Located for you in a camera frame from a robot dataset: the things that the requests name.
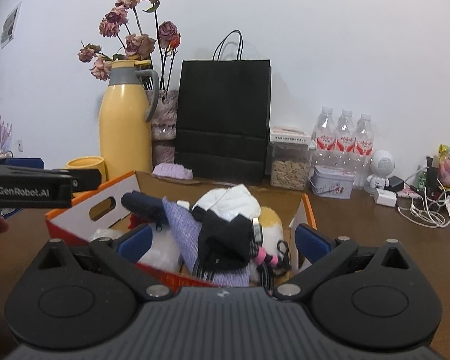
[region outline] thermos handle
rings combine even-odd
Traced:
[[[146,70],[138,70],[135,72],[137,77],[151,77],[152,85],[154,86],[154,91],[152,94],[152,102],[150,104],[150,108],[145,114],[145,122],[150,122],[152,120],[152,117],[154,116],[155,110],[157,109],[158,104],[158,95],[160,91],[160,84],[158,82],[158,73],[154,71],[153,69],[146,69]]]

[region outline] yellow cup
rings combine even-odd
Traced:
[[[105,183],[107,180],[107,174],[105,172],[105,161],[103,157],[97,155],[79,157],[68,161],[67,169],[98,169],[102,174],[102,183]]]

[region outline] yellow thermos jug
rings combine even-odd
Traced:
[[[152,128],[150,121],[158,102],[158,74],[152,69],[137,70],[150,61],[112,62],[110,81],[99,114],[100,153],[105,159],[108,180],[131,170],[152,171]],[[151,77],[151,106],[142,85]]]

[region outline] cardboard box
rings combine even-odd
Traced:
[[[120,203],[127,192],[140,190],[157,198],[166,196],[170,201],[186,200],[192,206],[209,190],[223,186],[223,183],[212,181],[180,181],[156,178],[144,172],[130,172],[103,183],[98,190],[85,192],[74,198],[69,209],[48,212],[46,224],[52,238],[61,238],[70,246],[86,245],[99,228],[127,231],[130,212]],[[283,237],[290,247],[292,270],[275,278],[275,285],[278,285],[287,281],[299,269],[299,253],[294,235],[296,226],[299,223],[309,223],[316,227],[310,201],[307,195],[300,192],[281,190],[269,185],[248,189],[261,206],[272,208],[282,221]],[[182,286],[212,286],[211,283],[192,278],[186,267],[180,272],[168,272],[140,263],[137,266],[175,291]]]

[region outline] white robot figurine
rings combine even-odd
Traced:
[[[377,150],[372,155],[370,168],[373,172],[367,177],[370,188],[378,188],[382,190],[390,185],[388,176],[395,169],[395,161],[388,151]]]

